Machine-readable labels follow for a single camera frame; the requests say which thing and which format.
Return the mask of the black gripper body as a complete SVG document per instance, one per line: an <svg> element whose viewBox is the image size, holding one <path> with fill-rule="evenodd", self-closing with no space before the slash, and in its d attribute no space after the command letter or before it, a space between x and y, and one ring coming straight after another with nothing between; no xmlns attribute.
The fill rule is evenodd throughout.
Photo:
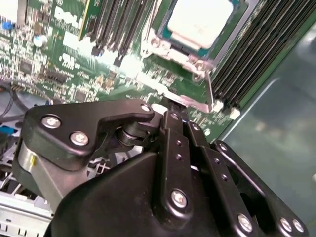
<svg viewBox="0 0 316 237"><path fill-rule="evenodd" d="M47 237L232 237L213 190L188 152L139 154L76 187L59 204Z"/></svg>

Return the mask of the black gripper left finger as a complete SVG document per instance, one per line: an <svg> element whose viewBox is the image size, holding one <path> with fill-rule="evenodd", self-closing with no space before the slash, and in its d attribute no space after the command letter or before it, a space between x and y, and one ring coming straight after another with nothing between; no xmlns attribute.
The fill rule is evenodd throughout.
<svg viewBox="0 0 316 237"><path fill-rule="evenodd" d="M38 106L25 114L13 172L54 217L76 187L139 154L171 152L190 155L178 111L159 114L139 99Z"/></svg>

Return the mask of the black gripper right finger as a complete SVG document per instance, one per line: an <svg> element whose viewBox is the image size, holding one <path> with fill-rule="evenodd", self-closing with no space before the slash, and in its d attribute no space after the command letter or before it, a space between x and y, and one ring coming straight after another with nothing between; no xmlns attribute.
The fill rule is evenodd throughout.
<svg viewBox="0 0 316 237"><path fill-rule="evenodd" d="M180 106L194 161L215 198L214 213L225 237L307 237L299 217L225 142L209 143Z"/></svg>

